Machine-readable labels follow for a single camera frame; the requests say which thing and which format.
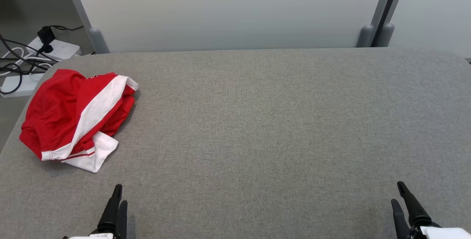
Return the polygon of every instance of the floor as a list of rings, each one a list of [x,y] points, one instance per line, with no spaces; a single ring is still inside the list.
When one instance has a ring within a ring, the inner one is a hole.
[[[72,0],[0,0],[0,33],[5,39],[28,44],[42,26],[61,25],[76,28],[82,23]],[[61,41],[79,45],[83,54],[93,52],[84,29],[73,32],[54,30]],[[6,53],[0,45],[0,57]],[[0,152],[15,126],[28,97],[0,97]]]

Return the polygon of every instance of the gray fabric table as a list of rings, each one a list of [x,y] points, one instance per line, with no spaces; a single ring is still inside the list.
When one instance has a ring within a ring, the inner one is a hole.
[[[471,66],[424,49],[194,51],[73,58],[140,85],[96,174],[0,155],[0,237],[95,229],[113,187],[128,238],[395,238],[403,180],[432,219],[471,231]]]

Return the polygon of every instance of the electrical cord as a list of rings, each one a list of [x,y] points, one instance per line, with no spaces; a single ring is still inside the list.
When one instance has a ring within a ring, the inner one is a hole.
[[[12,50],[17,50],[17,49],[20,49],[20,50],[21,50],[21,57],[24,58],[25,51],[23,50],[23,48],[19,48],[19,47],[17,47],[17,48],[12,48]],[[16,60],[15,64],[16,64],[17,66],[20,66],[21,63],[22,63],[22,60],[18,60],[18,58],[15,59],[15,60]],[[7,75],[7,74],[11,73],[11,71],[8,71],[9,69],[10,69],[10,68],[6,68],[6,70],[5,70],[6,72],[1,73],[0,76],[4,76],[4,75]]]
[[[8,46],[8,44],[5,42],[6,40],[2,37],[1,34],[0,34],[0,40],[2,41],[3,45],[5,45],[5,47],[7,48],[7,50],[11,52],[11,54],[15,55],[18,59],[24,61],[25,63],[32,64],[30,61],[27,61],[27,60],[25,60],[25,58],[23,58],[23,57],[19,56],[18,54],[16,54],[16,53],[10,48],[10,46]]]
[[[71,30],[71,31],[74,31],[74,30],[78,30],[80,28],[83,28],[83,26],[80,26],[78,28],[66,28],[65,26],[59,26],[59,25],[52,25],[52,26],[49,26],[50,28],[57,28],[58,30]]]
[[[36,60],[47,60],[47,61],[52,61],[52,60],[49,60],[48,58],[42,58],[42,57],[26,57],[28,59],[36,59]]]
[[[49,63],[40,63],[38,64],[39,66],[42,66],[42,65],[47,65],[49,66],[49,68],[52,67],[52,65],[50,65]],[[32,75],[32,72],[37,68],[37,66],[33,67],[32,70],[30,71],[29,75],[31,76],[32,79],[36,80],[36,81],[39,81],[40,78],[35,78],[34,75]]]
[[[39,56],[39,52],[37,52],[37,53],[36,53],[36,57],[38,57],[38,56]],[[36,59],[34,59],[34,62],[36,63],[36,62],[37,62],[37,60],[36,60]],[[33,70],[33,68],[34,68],[34,66],[31,66],[31,68],[30,68],[30,72]]]
[[[25,50],[23,50],[23,48],[20,48],[20,47],[15,47],[15,48],[12,48],[13,51],[15,50],[21,50],[21,57],[25,56]],[[7,53],[5,53],[5,55],[2,56],[1,60],[8,60],[9,58],[6,58],[11,52],[10,51],[7,51]]]
[[[8,68],[8,67],[0,67],[0,71],[10,71],[10,72],[13,72],[13,73],[23,74],[23,75],[28,75],[28,74],[43,74],[43,73],[45,73],[44,71],[42,71],[42,72],[40,72],[40,71],[32,71],[32,70],[23,71],[23,70]]]
[[[21,70],[20,67],[18,65],[14,64],[14,63],[8,63],[7,66],[8,65],[13,65],[13,66],[17,67],[19,70]],[[23,82],[23,75],[20,73],[20,82],[18,82],[18,85],[13,90],[11,90],[10,92],[3,92],[2,90],[0,90],[0,93],[3,94],[3,95],[12,94],[20,88],[22,82]]]
[[[26,44],[19,43],[19,42],[17,42],[17,41],[12,41],[12,40],[4,39],[4,38],[1,36],[1,34],[0,34],[0,41],[2,41],[2,43],[5,45],[5,47],[6,47],[8,50],[10,50],[10,47],[9,47],[8,44],[6,44],[5,42],[11,42],[11,43],[15,43],[15,44],[18,44],[18,45],[25,46],[26,48],[29,48],[29,49],[31,49],[31,50],[33,50],[33,51],[36,51],[36,52],[38,52],[39,54],[41,54],[42,56],[44,56],[44,57],[46,57],[46,58],[48,58],[48,59],[50,59],[50,60],[52,60],[52,61],[54,61],[54,62],[56,62],[56,63],[59,62],[58,60],[54,60],[53,58],[51,58],[51,57],[45,55],[44,53],[41,53],[41,52],[38,51],[37,49],[32,48],[32,47],[30,47],[30,46],[28,46],[28,45],[26,45]]]
[[[18,58],[0,58],[0,61],[2,60],[18,60]]]

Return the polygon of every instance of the gray metal frame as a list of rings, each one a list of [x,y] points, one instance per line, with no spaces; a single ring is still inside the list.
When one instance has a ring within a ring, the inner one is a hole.
[[[91,45],[93,46],[96,53],[110,53],[108,46],[106,45],[105,39],[101,34],[101,31],[98,28],[93,28],[91,26],[90,20],[87,16],[87,13],[82,5],[81,0],[72,0],[74,3],[75,9],[79,14],[80,20],[84,24],[85,31],[87,36],[90,39]]]
[[[385,12],[387,0],[378,1],[378,5],[376,6],[375,14],[373,15],[371,24],[364,26],[360,31],[357,48],[371,47],[373,45],[373,36],[375,36],[378,30],[381,30],[381,33],[378,36],[377,46],[387,47],[394,31],[394,25],[390,23],[390,21],[398,1],[399,0],[393,0],[392,5],[386,14],[386,20],[384,21],[383,25],[380,25],[380,20]]]

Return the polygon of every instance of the white power strip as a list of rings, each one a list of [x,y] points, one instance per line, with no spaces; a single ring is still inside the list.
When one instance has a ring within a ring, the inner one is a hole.
[[[35,78],[40,79],[44,74],[33,74]],[[3,85],[1,87],[2,92],[10,92],[15,87],[18,85],[18,82],[20,82],[20,76],[9,76],[5,78],[5,81],[3,82]],[[38,84],[37,80],[34,80],[34,78],[31,77],[31,75],[23,75],[22,81],[21,81],[21,86],[16,90],[15,92],[4,95],[1,94],[2,97],[4,98],[9,98],[9,97],[24,97],[24,96],[30,96],[36,88],[36,85]]]
[[[32,42],[28,44],[31,48],[39,50],[42,47],[42,42],[39,37],[36,37]],[[82,50],[80,46],[73,45],[64,41],[53,40],[50,45],[52,46],[52,51],[50,53],[44,53],[45,55],[56,59],[56,60],[65,60],[72,58],[74,56],[82,55]],[[29,53],[35,53],[35,51],[27,48]]]
[[[42,47],[42,42],[39,39],[39,37],[36,37],[28,45],[31,48],[35,48],[39,50]],[[65,60],[65,59],[79,56],[82,54],[82,50],[80,49],[80,46],[73,45],[64,41],[53,40],[50,43],[50,45],[52,46],[53,51],[50,53],[44,53],[44,54],[56,60]],[[35,51],[31,50],[30,48],[27,48],[27,51],[29,53],[34,53],[35,55]],[[33,74],[33,75],[37,80],[39,80],[40,78],[42,78],[42,75],[44,74]],[[34,91],[34,88],[36,88],[36,85],[38,84],[37,80],[35,80],[34,78],[31,78],[31,75],[23,75],[21,86],[18,88],[18,90],[8,95],[1,94],[1,96],[4,98],[30,96],[32,92]],[[18,82],[20,82],[20,77],[18,75],[9,76],[5,78],[5,81],[3,82],[1,90],[3,92],[12,91],[18,85]]]

